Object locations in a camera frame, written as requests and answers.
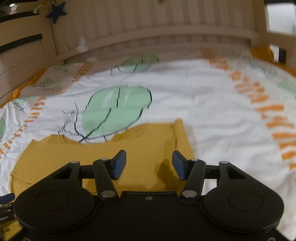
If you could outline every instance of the bed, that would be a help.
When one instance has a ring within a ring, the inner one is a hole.
[[[0,196],[33,139],[107,142],[181,118],[196,158],[281,196],[278,230],[296,237],[296,37],[268,32],[263,0],[66,1],[56,24],[47,1],[30,5],[37,14],[0,18]],[[269,44],[290,73],[267,62]]]

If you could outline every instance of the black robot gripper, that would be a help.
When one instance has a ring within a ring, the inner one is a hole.
[[[284,204],[274,191],[226,161],[211,166],[174,151],[172,163],[185,181],[179,196],[119,196],[112,180],[124,170],[123,150],[92,165],[68,163],[17,197],[14,213],[23,229],[11,240],[287,241],[276,230]],[[82,188],[83,179],[95,180],[97,195]],[[204,179],[216,179],[217,187],[202,196]]]

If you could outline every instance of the bed frame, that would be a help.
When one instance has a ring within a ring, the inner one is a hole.
[[[39,14],[0,19],[0,100],[38,69],[152,49],[274,44],[287,50],[287,63],[296,67],[296,37],[267,31],[263,0],[63,1],[68,15],[57,24],[45,18],[47,1]]]

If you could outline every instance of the star ornament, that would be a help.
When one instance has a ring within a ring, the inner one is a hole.
[[[60,16],[67,15],[67,13],[63,11],[65,4],[65,2],[62,2],[60,5],[56,6],[52,4],[52,11],[46,17],[52,18],[53,23],[56,24]]]

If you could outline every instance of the bed sheet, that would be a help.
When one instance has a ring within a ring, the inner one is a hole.
[[[296,102],[262,63],[162,62],[161,54],[140,54],[48,68],[0,109],[0,195],[9,192],[10,172],[32,139],[63,134],[105,142],[135,125],[182,118],[197,158],[213,165],[227,160],[282,197],[278,229],[295,238]],[[214,186],[206,181],[203,193]]]

